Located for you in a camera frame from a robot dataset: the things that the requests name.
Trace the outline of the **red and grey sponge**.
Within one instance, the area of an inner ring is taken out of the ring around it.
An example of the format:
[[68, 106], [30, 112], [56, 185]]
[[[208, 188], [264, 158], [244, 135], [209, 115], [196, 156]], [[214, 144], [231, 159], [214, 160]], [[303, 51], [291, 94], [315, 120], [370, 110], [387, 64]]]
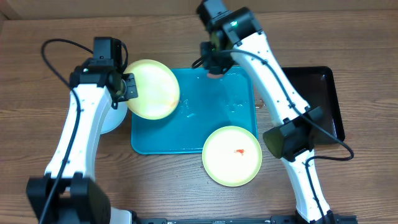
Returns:
[[215, 74], [212, 74], [212, 73], [207, 73], [207, 77], [211, 78], [211, 79], [219, 79], [219, 78], [222, 78], [223, 76], [224, 76], [223, 74], [215, 75]]

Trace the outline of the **light blue round plate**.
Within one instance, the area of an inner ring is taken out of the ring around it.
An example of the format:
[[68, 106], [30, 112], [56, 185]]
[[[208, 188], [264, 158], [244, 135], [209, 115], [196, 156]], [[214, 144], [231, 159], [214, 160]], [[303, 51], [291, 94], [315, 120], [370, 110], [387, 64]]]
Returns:
[[125, 102], [118, 104], [117, 109], [110, 108], [107, 112], [101, 128], [101, 134], [106, 134], [116, 129], [125, 119], [128, 107]]

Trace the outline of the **yellow-green plate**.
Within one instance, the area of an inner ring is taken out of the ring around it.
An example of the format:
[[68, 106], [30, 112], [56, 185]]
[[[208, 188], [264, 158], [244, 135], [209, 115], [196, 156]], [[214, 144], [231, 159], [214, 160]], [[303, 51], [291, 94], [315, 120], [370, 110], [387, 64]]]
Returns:
[[144, 119], [157, 120], [170, 115], [180, 101], [180, 87], [174, 73], [164, 64], [150, 59], [135, 61], [125, 73], [133, 73], [137, 97], [127, 107]]
[[210, 134], [202, 150], [206, 173], [217, 183], [239, 187], [252, 181], [262, 164], [257, 138], [238, 126], [225, 126]]

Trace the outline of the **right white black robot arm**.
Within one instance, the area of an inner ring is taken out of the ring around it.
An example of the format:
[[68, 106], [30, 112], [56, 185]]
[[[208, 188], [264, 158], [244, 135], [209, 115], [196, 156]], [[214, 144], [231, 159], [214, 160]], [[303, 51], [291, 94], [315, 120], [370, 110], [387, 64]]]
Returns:
[[230, 11], [221, 0], [203, 0], [196, 9], [209, 40], [192, 65], [214, 75], [239, 65], [250, 77], [269, 111], [273, 128], [262, 137], [270, 153], [284, 164], [296, 200], [299, 223], [335, 223], [314, 162], [313, 131], [322, 109], [311, 108], [281, 69], [267, 36], [252, 11]]

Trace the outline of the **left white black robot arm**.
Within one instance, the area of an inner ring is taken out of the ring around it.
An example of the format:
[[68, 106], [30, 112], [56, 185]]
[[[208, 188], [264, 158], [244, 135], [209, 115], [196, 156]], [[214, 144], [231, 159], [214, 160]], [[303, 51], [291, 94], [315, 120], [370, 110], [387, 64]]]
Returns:
[[91, 57], [68, 80], [70, 104], [55, 154], [41, 178], [31, 177], [26, 194], [39, 223], [137, 223], [136, 213], [111, 206], [95, 182], [95, 160], [110, 110], [137, 97], [133, 73], [126, 73], [125, 43], [96, 37]]

